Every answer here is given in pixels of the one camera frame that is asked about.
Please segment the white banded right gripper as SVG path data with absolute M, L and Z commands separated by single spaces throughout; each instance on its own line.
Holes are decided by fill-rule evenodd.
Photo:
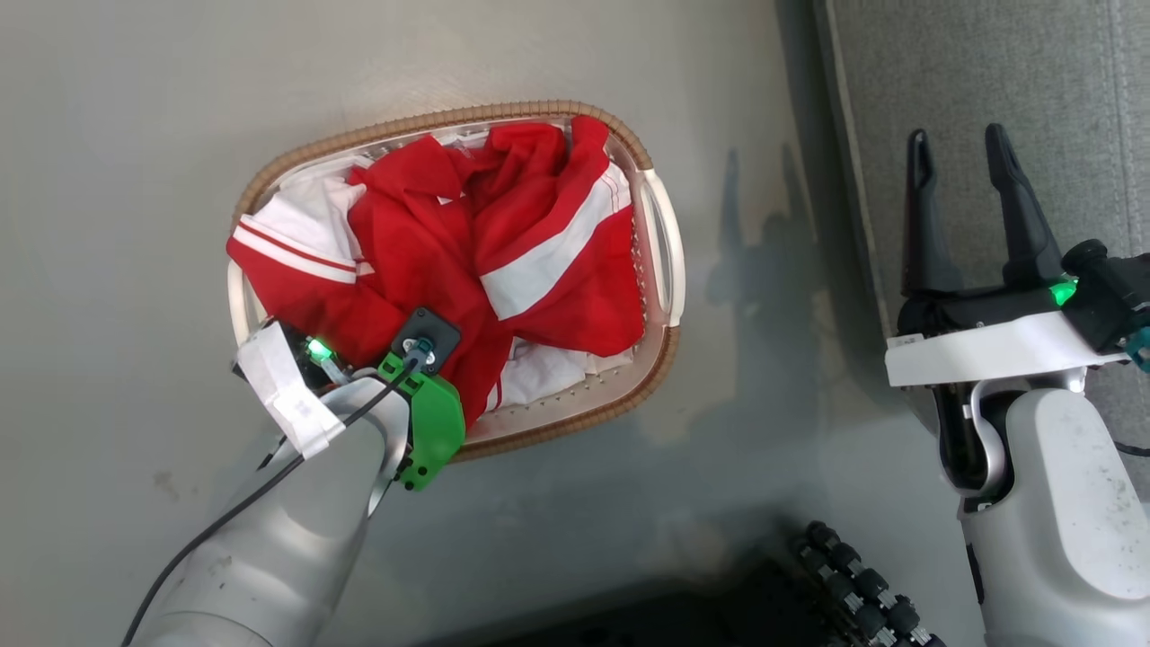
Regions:
M 937 386 L 1128 363 L 1124 349 L 1094 351 L 1064 316 L 1078 288 L 1060 282 L 1061 252 L 1009 138 L 986 128 L 986 160 L 1000 198 L 1011 288 L 963 290 L 948 251 L 935 190 L 938 174 L 927 132 L 908 134 L 902 295 L 897 336 L 887 340 L 889 384 Z

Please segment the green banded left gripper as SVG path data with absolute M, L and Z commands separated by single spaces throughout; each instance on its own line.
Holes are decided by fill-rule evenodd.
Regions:
M 385 434 L 383 480 L 422 491 L 463 446 L 463 405 L 440 373 L 419 373 L 416 351 L 389 348 L 376 365 L 355 369 L 327 342 L 264 323 L 239 345 L 235 373 L 302 459 L 314 459 L 358 421 Z

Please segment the red garment with white stripes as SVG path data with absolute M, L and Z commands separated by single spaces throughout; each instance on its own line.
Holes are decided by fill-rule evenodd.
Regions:
M 493 128 L 471 151 L 420 137 L 348 174 L 285 184 L 227 241 L 267 315 L 356 368 L 411 313 L 461 341 L 442 376 L 473 425 L 508 403 L 515 342 L 603 359 L 641 342 L 632 194 L 610 128 L 575 116 Z

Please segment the white laundry basket brown rim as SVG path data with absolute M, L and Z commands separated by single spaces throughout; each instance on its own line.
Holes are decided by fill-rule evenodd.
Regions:
M 233 206 L 233 225 L 261 208 L 291 174 L 356 153 L 385 153 L 419 136 L 477 134 L 512 122 L 566 128 L 575 116 L 591 116 L 610 130 L 606 151 L 621 167 L 632 193 L 632 259 L 643 291 L 645 333 L 632 349 L 632 363 L 596 373 L 518 408 L 486 413 L 457 450 L 455 463 L 519 450 L 592 429 L 632 411 L 653 394 L 669 372 L 678 347 L 678 319 L 687 305 L 687 259 L 677 216 L 667 190 L 632 129 L 608 111 L 578 100 L 526 100 L 457 107 L 348 130 L 288 151 L 266 164 L 243 188 Z

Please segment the plain white garment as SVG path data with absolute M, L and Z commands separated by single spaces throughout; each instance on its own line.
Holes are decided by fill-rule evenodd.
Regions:
M 610 190 L 611 205 L 599 200 L 597 195 L 601 191 L 595 188 L 584 205 L 580 206 L 580 210 L 586 210 L 591 216 L 599 218 L 612 217 L 621 211 L 624 213 L 624 222 L 631 224 L 632 194 L 622 169 L 611 161 L 601 176 L 600 184 Z M 632 356 L 635 356 L 632 347 L 616 355 L 598 356 L 584 351 L 547 347 L 514 337 L 500 377 L 486 396 L 483 413 L 509 408 L 513 405 L 528 405 L 539 398 L 558 394 L 592 373 L 611 371 L 632 363 Z

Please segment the grey fabric sofa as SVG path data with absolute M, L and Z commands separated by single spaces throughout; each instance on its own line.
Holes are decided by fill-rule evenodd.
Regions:
M 983 132 L 1009 131 L 1061 251 L 1150 253 L 1150 0 L 814 0 L 883 336 L 902 288 L 908 134 L 927 132 L 951 259 L 1002 282 Z

